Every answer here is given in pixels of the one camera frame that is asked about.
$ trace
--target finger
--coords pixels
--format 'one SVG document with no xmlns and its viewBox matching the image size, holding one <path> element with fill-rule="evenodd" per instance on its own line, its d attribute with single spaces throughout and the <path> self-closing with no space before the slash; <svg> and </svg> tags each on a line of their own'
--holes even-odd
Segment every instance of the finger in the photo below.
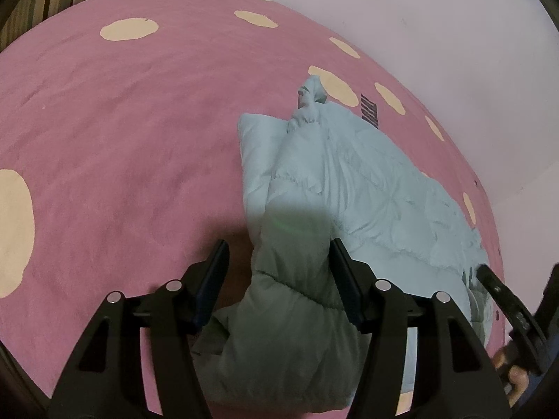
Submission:
<svg viewBox="0 0 559 419">
<path fill-rule="evenodd" d="M 530 382 L 526 370 L 521 369 L 517 365 L 513 365 L 509 371 L 509 381 L 513 385 L 513 390 L 507 395 L 509 405 L 514 405 L 522 394 L 528 389 Z"/>
<path fill-rule="evenodd" d="M 495 353 L 493 358 L 491 358 L 491 362 L 493 362 L 493 367 L 498 369 L 501 365 L 504 365 L 507 362 L 507 357 L 505 356 L 504 348 L 501 348 L 499 351 Z"/>
</svg>

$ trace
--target polka dot tablecloth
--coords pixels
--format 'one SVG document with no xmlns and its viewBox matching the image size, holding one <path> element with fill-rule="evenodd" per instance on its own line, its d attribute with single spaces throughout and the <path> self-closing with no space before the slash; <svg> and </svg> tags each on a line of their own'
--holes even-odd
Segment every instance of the polka dot tablecloth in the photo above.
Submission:
<svg viewBox="0 0 559 419">
<path fill-rule="evenodd" d="M 109 291 L 144 294 L 224 237 L 232 263 L 220 305 L 240 299 L 251 247 L 237 120 L 289 119 L 309 74 L 444 186 L 502 275 L 487 196 L 435 118 L 355 46 L 274 1 L 88 0 L 11 44 L 0 69 L 9 71 L 0 80 L 0 338 L 49 395 Z M 490 352 L 503 329 L 497 321 Z"/>
</svg>

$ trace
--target white wall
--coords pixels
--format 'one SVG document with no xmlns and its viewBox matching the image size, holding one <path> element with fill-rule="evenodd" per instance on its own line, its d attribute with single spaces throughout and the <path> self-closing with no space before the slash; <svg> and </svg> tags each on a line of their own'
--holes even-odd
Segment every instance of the white wall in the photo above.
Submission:
<svg viewBox="0 0 559 419">
<path fill-rule="evenodd" d="M 493 211 L 507 285 L 534 312 L 559 262 L 559 162 Z"/>
<path fill-rule="evenodd" d="M 412 91 L 492 203 L 559 160 L 559 34 L 538 0 L 276 0 Z"/>
</svg>

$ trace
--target silver screw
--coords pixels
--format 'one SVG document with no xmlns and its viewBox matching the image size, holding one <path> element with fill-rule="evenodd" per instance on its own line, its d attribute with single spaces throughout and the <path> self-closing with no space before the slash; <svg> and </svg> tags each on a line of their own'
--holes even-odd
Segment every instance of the silver screw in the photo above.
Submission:
<svg viewBox="0 0 559 419">
<path fill-rule="evenodd" d="M 375 287 L 377 287 L 382 292 L 387 292 L 388 290 L 390 290 L 392 285 L 385 279 L 379 279 L 375 282 Z"/>
<path fill-rule="evenodd" d="M 112 292 L 108 294 L 107 301 L 109 301 L 111 304 L 114 304 L 120 301 L 120 298 L 122 298 L 122 294 L 120 294 L 119 292 Z"/>
<path fill-rule="evenodd" d="M 167 282 L 166 288 L 170 292 L 177 292 L 182 288 L 182 283 L 180 280 L 171 280 Z"/>
<path fill-rule="evenodd" d="M 450 302 L 451 297 L 448 293 L 446 292 L 437 292 L 437 299 L 441 302 L 447 303 Z"/>
</svg>

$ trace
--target human hand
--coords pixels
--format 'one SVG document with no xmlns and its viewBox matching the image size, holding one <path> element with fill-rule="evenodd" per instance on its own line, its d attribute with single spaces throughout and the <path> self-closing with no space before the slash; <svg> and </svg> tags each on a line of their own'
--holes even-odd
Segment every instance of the human hand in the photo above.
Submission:
<svg viewBox="0 0 559 419">
<path fill-rule="evenodd" d="M 508 363 L 504 348 L 495 353 L 492 362 L 496 369 Z M 528 388 L 528 373 L 526 370 L 518 367 L 518 365 L 513 365 L 509 370 L 509 381 L 513 389 L 507 394 L 507 399 L 512 407 Z"/>
</svg>

